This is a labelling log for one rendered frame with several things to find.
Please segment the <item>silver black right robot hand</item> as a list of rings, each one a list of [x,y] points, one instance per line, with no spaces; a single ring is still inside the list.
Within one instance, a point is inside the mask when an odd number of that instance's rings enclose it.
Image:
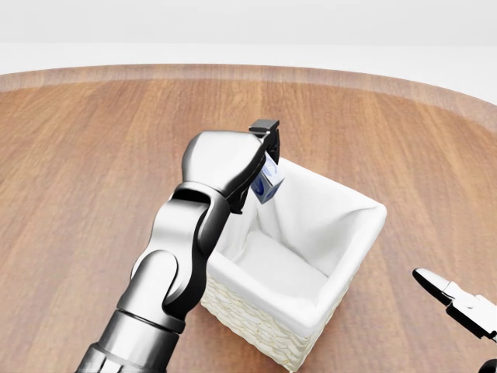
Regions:
[[[497,305],[482,295],[472,295],[457,283],[426,268],[415,268],[418,284],[446,307],[446,313],[478,339],[497,343]]]

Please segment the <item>white lined wicker basket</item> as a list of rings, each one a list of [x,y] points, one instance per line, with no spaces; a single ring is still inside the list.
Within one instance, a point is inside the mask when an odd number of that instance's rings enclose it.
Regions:
[[[386,207],[281,159],[284,181],[261,204],[250,193],[207,264],[201,303],[288,371],[304,363],[387,217]]]

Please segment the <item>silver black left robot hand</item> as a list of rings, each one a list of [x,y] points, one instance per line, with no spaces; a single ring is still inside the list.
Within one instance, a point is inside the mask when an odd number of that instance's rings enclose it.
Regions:
[[[250,185],[267,159],[279,162],[278,120],[258,119],[248,131],[203,131],[182,157],[182,180],[219,192],[241,214]]]

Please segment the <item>blue white cream cheese box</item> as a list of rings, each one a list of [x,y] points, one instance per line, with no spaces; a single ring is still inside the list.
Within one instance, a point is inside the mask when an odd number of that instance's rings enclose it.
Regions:
[[[267,152],[265,156],[263,167],[250,185],[260,204],[272,199],[284,181],[283,170]]]

